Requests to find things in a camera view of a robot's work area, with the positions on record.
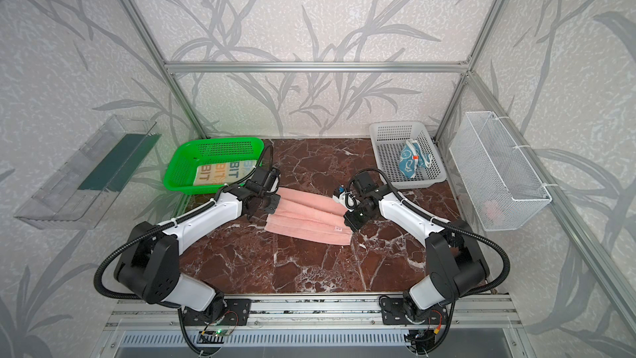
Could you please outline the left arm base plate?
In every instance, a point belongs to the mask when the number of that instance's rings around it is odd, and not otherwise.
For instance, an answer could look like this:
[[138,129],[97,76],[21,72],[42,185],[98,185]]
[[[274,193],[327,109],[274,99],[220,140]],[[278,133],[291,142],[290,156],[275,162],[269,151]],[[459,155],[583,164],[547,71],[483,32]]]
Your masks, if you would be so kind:
[[223,302],[213,302],[212,305],[203,312],[197,312],[186,308],[182,313],[183,322],[190,326],[238,326],[247,324],[252,300],[248,298],[229,298]]

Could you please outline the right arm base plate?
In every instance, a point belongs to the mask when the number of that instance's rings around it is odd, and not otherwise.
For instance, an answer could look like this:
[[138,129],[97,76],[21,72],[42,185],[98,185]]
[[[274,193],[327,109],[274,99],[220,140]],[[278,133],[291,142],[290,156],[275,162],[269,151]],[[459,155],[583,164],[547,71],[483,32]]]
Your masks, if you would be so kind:
[[379,307],[384,325],[426,325],[441,328],[447,323],[448,311],[440,304],[420,309],[411,298],[379,296]]

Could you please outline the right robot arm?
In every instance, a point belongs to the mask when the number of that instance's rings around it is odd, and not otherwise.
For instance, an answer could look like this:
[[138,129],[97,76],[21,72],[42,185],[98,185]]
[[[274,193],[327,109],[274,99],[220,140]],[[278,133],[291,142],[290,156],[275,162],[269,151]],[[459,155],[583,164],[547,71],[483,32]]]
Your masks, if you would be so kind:
[[345,223],[352,230],[383,217],[424,246],[427,276],[404,293],[406,310],[423,312],[440,303],[454,303],[490,275],[480,242],[463,220],[451,222],[432,215],[391,185],[378,185],[370,171],[356,174],[343,197],[348,208]]

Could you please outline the cream lettered towel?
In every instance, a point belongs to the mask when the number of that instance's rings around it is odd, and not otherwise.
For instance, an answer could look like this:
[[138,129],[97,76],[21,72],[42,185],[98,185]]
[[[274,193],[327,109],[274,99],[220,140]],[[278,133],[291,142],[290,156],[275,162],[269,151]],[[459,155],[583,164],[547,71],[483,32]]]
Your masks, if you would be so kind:
[[246,177],[255,167],[256,160],[222,162],[197,167],[193,185],[212,186],[237,182]]

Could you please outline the pink towel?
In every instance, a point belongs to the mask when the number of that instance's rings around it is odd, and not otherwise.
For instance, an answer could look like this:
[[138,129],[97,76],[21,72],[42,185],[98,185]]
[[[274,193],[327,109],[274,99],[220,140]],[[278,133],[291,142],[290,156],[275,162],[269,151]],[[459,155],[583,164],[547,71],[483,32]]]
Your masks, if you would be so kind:
[[266,220],[267,232],[326,245],[350,244],[353,231],[345,224],[344,205],[290,188],[280,188],[278,195],[278,207]]

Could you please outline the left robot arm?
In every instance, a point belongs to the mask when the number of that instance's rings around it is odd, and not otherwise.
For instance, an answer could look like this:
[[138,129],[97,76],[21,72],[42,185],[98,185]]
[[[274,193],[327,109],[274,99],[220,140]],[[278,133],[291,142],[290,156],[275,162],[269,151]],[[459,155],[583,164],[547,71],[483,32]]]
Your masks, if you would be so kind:
[[209,202],[158,225],[142,222],[129,235],[132,244],[115,256],[114,278],[134,299],[203,313],[210,321],[226,311],[224,294],[181,272],[180,257],[195,242],[229,222],[263,209],[273,214],[280,171],[256,167],[244,183],[220,188]]

